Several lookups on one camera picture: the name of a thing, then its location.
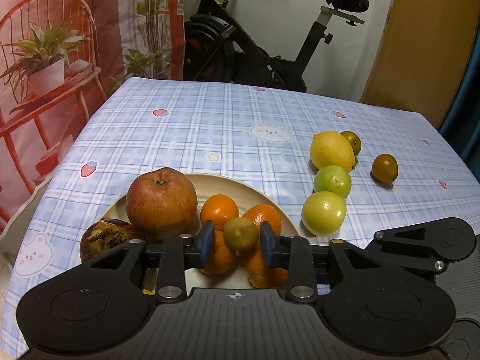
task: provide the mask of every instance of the apple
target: apple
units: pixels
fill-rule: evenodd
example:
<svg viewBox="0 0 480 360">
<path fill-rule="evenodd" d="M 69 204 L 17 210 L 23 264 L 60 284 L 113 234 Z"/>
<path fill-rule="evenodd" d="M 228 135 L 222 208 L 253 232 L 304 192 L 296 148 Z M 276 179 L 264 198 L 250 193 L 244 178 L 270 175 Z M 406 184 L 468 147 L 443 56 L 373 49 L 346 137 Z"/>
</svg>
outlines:
<svg viewBox="0 0 480 360">
<path fill-rule="evenodd" d="M 102 219 L 95 222 L 80 239 L 80 261 L 84 263 L 129 239 L 146 241 L 145 236 L 135 226 L 120 219 Z"/>
<path fill-rule="evenodd" d="M 305 227 L 316 236 L 335 233 L 342 226 L 347 205 L 339 195 L 322 191 L 310 195 L 301 210 Z"/>
<path fill-rule="evenodd" d="M 320 169 L 313 179 L 315 192 L 329 191 L 346 199 L 352 189 L 352 180 L 344 168 L 328 165 Z"/>
<path fill-rule="evenodd" d="M 175 169 L 161 168 L 133 181 L 125 209 L 129 221 L 155 243 L 183 233 L 195 217 L 197 204 L 191 181 Z"/>
</svg>

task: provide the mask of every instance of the brown wooden panel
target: brown wooden panel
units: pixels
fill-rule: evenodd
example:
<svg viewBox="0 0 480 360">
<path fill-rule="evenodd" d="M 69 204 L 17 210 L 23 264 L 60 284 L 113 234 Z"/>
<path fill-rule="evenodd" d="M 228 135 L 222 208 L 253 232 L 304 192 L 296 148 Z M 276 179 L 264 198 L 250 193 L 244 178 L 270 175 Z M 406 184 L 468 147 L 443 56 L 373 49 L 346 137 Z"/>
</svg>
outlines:
<svg viewBox="0 0 480 360">
<path fill-rule="evenodd" d="M 420 112 L 438 127 L 463 76 L 480 0 L 393 0 L 362 102 Z"/>
</svg>

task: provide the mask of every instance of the exercise bike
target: exercise bike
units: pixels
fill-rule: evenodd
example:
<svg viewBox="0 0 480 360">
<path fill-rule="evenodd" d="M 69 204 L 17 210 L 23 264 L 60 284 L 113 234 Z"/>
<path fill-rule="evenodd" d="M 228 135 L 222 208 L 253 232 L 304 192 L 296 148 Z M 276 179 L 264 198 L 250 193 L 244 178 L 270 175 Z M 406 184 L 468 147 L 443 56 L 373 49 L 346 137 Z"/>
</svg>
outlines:
<svg viewBox="0 0 480 360">
<path fill-rule="evenodd" d="M 190 81 L 219 81 L 306 92 L 302 74 L 320 42 L 329 44 L 326 34 L 332 16 L 356 27 L 364 20 L 346 12 L 365 12 L 368 0 L 325 0 L 333 8 L 321 7 L 295 61 L 269 56 L 258 47 L 227 11 L 230 0 L 200 0 L 198 12 L 185 23 L 183 78 Z M 236 43 L 241 52 L 236 52 Z"/>
</svg>

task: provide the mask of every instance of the white wall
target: white wall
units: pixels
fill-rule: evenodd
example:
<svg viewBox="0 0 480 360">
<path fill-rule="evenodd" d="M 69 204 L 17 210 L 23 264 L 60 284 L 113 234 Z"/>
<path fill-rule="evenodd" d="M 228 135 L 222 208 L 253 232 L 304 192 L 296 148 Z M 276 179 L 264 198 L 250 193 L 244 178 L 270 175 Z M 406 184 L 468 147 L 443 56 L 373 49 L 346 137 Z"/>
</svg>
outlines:
<svg viewBox="0 0 480 360">
<path fill-rule="evenodd" d="M 375 3 L 371 6 L 371 16 L 365 43 L 347 96 L 349 100 L 358 102 L 362 98 L 363 90 L 367 84 L 371 67 L 374 64 L 375 56 L 381 43 L 383 31 L 386 28 L 386 18 L 390 4 L 391 0 L 375 0 Z"/>
<path fill-rule="evenodd" d="M 185 0 L 186 20 L 196 12 L 198 3 L 199 0 Z M 311 24 L 320 13 L 320 6 L 325 4 L 325 0 L 233 0 L 229 11 L 256 44 L 270 55 L 280 54 L 285 59 L 294 59 Z M 365 53 L 365 37 L 369 32 L 372 14 L 376 11 L 375 4 L 376 0 L 370 0 L 370 9 L 358 14 L 358 17 L 366 21 L 365 26 L 351 27 L 339 17 L 331 19 L 328 32 L 334 35 L 332 43 L 319 44 L 303 74 L 308 92 L 342 99 L 353 96 L 352 83 L 358 75 L 357 65 L 361 55 Z M 376 19 L 376 25 L 371 30 L 373 33 L 380 32 L 380 36 L 381 21 L 381 17 Z M 369 42 L 370 51 L 374 48 L 374 43 L 375 41 Z M 368 63 L 363 62 L 362 68 L 365 69 L 365 66 L 368 66 Z M 355 88 L 361 86 L 360 82 L 359 76 L 356 78 Z"/>
</svg>

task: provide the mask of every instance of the cartoon bear face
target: cartoon bear face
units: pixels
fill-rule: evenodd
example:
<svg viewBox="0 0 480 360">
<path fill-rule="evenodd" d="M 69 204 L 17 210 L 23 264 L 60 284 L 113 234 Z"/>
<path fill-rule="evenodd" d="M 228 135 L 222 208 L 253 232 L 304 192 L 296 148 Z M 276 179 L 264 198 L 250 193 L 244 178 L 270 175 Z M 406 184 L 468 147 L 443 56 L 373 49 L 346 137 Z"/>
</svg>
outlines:
<svg viewBox="0 0 480 360">
<path fill-rule="evenodd" d="M 52 259 L 52 248 L 46 234 L 38 233 L 30 244 L 22 244 L 15 262 L 18 276 L 32 276 L 42 271 Z"/>
<path fill-rule="evenodd" d="M 256 122 L 250 129 L 251 135 L 256 139 L 268 140 L 270 142 L 290 142 L 292 139 L 290 137 L 289 131 L 283 127 L 272 127 L 268 126 L 263 122 Z"/>
</svg>

